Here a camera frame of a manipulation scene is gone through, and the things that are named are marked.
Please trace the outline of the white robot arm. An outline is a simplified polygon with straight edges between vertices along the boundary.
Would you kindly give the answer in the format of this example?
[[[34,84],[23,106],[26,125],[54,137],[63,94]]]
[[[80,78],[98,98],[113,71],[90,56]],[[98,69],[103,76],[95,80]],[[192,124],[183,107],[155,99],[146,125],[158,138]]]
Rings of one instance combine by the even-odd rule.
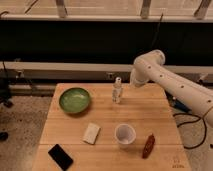
[[[163,67],[164,63],[165,55],[161,50],[136,57],[130,83],[141,87],[149,80],[154,81],[213,127],[213,90],[172,73]]]

